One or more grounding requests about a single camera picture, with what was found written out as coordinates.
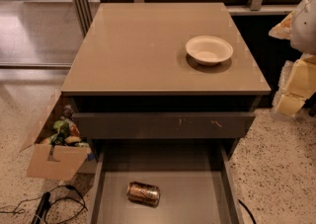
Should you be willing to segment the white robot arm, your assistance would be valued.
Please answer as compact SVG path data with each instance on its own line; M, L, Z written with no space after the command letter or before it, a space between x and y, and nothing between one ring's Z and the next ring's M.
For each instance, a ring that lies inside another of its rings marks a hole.
M302 53L295 62L285 62L273 100L275 113L295 117L316 93L316 0L302 0L269 36L288 39Z

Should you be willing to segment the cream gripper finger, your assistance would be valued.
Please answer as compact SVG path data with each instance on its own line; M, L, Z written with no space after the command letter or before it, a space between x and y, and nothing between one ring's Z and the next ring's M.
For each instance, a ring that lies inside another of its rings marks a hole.
M289 13L280 23L269 31L270 37L279 39L290 39L291 23L294 12Z
M276 112L294 117L316 93L316 56L303 53L295 62L286 61L274 97Z

